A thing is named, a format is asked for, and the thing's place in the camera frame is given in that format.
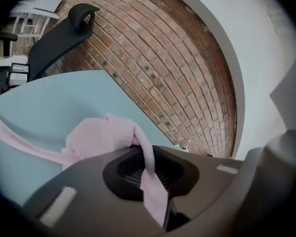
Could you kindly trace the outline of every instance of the pink towel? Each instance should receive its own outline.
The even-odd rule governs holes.
[[[168,193],[154,171],[152,145],[130,119],[108,114],[105,119],[84,119],[66,139],[62,154],[38,148],[24,140],[0,120],[0,139],[11,147],[34,156],[48,159],[67,168],[79,160],[112,152],[114,150],[140,145],[145,158],[141,190],[144,206],[154,220],[163,227],[166,216]]]

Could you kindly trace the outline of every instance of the black chair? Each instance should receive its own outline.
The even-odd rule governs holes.
[[[86,3],[73,6],[66,19],[35,43],[29,52],[29,81],[42,78],[44,72],[55,61],[92,35],[91,26],[94,22],[95,12],[99,10],[99,8]],[[84,21],[87,16],[90,16],[88,23]],[[4,56],[10,55],[10,42],[17,41],[17,38],[18,36],[15,34],[0,34]],[[7,90],[7,70],[8,67],[0,67],[0,94]]]

